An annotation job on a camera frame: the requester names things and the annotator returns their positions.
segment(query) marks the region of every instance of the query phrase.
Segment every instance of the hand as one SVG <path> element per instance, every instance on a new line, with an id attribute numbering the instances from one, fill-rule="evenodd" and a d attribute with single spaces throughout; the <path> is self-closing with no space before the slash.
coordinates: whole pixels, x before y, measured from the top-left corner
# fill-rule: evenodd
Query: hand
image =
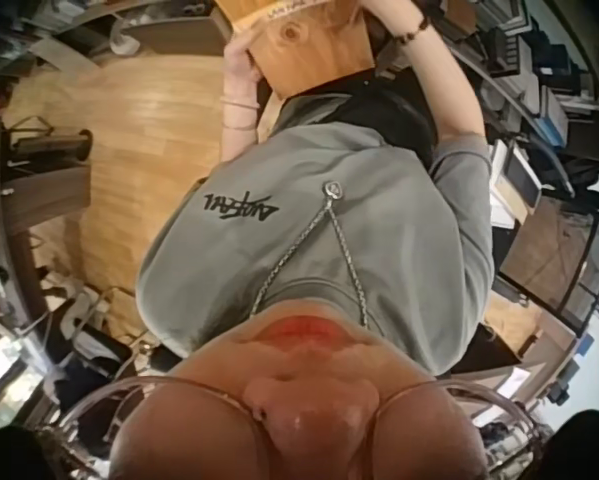
<path id="1" fill-rule="evenodd" d="M 255 24 L 252 28 L 235 34 L 224 48 L 224 93 L 242 96 L 249 94 L 263 78 L 261 70 L 248 52 L 248 48 L 262 29 Z"/>

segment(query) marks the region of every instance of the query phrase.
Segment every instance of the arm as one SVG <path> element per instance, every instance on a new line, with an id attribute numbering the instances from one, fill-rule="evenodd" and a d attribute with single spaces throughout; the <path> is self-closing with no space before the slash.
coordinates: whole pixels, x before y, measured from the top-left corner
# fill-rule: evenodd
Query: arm
<path id="1" fill-rule="evenodd" d="M 258 34 L 236 35 L 224 50 L 221 162 L 237 158 L 257 143 L 257 83 L 262 75 L 248 54 Z"/>
<path id="2" fill-rule="evenodd" d="M 423 14 L 412 0 L 361 0 L 394 36 L 415 33 Z M 461 67 L 432 25 L 402 47 L 432 112 L 439 142 L 467 134 L 485 136 L 483 114 Z"/>

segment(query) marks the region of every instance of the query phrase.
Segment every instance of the dark hair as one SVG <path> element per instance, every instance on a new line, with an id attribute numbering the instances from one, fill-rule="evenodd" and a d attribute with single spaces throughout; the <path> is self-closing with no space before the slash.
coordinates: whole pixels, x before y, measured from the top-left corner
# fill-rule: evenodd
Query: dark hair
<path id="1" fill-rule="evenodd" d="M 0 480 L 57 480 L 44 449 L 33 432 L 21 427 L 0 429 Z"/>

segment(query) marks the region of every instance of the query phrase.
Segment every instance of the wrist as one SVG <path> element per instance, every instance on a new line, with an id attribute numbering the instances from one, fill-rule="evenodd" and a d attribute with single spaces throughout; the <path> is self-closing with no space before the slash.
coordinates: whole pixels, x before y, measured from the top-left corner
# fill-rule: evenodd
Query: wrist
<path id="1" fill-rule="evenodd" d="M 257 83 L 226 76 L 223 81 L 223 95 L 246 103 L 257 103 Z"/>

